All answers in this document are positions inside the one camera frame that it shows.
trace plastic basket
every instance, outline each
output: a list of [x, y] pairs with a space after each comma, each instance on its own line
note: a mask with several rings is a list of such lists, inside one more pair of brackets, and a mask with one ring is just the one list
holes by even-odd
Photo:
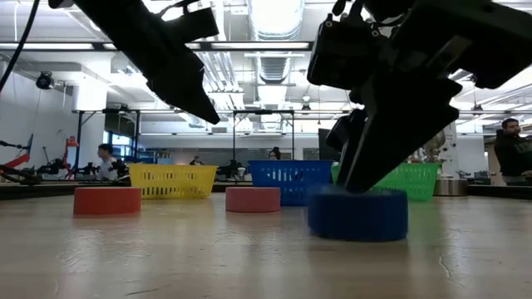
[[[438, 163], [403, 163], [378, 182], [375, 188], [404, 190], [411, 201], [431, 200], [440, 166]], [[331, 168], [334, 183], [339, 172], [339, 165]]]
[[218, 166], [133, 164], [131, 186], [143, 199], [203, 199], [210, 196]]
[[281, 205], [308, 204], [307, 189], [328, 184], [332, 161], [251, 160], [254, 187], [279, 187]]

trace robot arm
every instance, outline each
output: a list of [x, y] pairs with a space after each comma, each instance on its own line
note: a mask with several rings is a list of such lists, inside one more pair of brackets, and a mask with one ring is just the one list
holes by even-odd
[[[163, 22], [141, 0], [49, 0], [75, 3], [123, 51], [162, 100], [211, 123], [219, 117], [202, 88], [203, 64], [185, 46], [218, 33], [209, 8]], [[333, 14], [347, 0], [337, 0]], [[362, 8], [375, 22], [364, 22]], [[364, 192], [458, 118], [449, 105], [459, 69], [479, 88], [496, 88], [532, 62], [532, 16], [490, 0], [356, 0], [341, 21], [320, 26], [308, 68], [314, 85], [350, 90], [364, 104], [335, 125], [330, 145], [342, 152], [338, 182]], [[385, 37], [381, 27], [393, 27]]]
[[[332, 12], [344, 7], [339, 0]], [[375, 22], [362, 20], [362, 7]], [[393, 27], [389, 37], [384, 26]], [[531, 50], [532, 16], [489, 0], [357, 0], [341, 21], [330, 14], [308, 80], [351, 90], [351, 100], [365, 105], [328, 136], [342, 151], [338, 182], [369, 190], [456, 120], [449, 103], [461, 86], [448, 79], [452, 72], [466, 70], [477, 87], [496, 88], [532, 63]]]
[[216, 124], [219, 117], [203, 89], [204, 65], [185, 45], [219, 33], [210, 8], [188, 11], [187, 5], [197, 1], [175, 4], [185, 14], [168, 22], [148, 11], [141, 0], [49, 0], [48, 3], [51, 8], [75, 3], [135, 63], [159, 98]]

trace metal pole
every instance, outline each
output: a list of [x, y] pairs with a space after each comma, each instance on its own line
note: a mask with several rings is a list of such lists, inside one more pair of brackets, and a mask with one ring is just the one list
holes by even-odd
[[83, 126], [83, 113], [84, 111], [78, 111], [77, 118], [77, 147], [76, 147], [76, 160], [74, 161], [74, 167], [72, 169], [77, 169], [80, 161], [80, 147], [81, 147], [81, 127]]
[[236, 160], [236, 112], [233, 112], [233, 160]]
[[295, 123], [296, 119], [295, 119], [295, 115], [294, 113], [292, 112], [292, 159], [296, 159], [296, 146], [295, 146], [295, 127], [296, 127], [296, 123]]
[[135, 125], [135, 148], [133, 148], [133, 158], [135, 159], [135, 162], [138, 157], [138, 150], [139, 150], [139, 136], [140, 136], [140, 111], [136, 111], [136, 125]]
[[84, 125], [87, 121], [89, 121], [90, 118], [92, 118], [92, 116], [94, 116], [96, 114], [96, 112], [92, 112], [89, 117], [85, 118], [85, 120], [81, 123], [81, 125]]

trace blue basket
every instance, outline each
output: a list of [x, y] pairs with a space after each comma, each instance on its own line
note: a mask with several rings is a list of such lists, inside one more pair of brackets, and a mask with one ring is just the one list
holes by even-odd
[[307, 190], [331, 179], [332, 161], [251, 160], [254, 187], [279, 187], [281, 205], [305, 206]]

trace red disc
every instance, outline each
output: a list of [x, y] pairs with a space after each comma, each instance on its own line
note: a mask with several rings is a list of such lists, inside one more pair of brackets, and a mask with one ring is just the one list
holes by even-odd
[[109, 215], [139, 213], [140, 188], [76, 188], [74, 192], [75, 215]]
[[279, 188], [228, 187], [225, 209], [230, 212], [264, 213], [281, 209]]

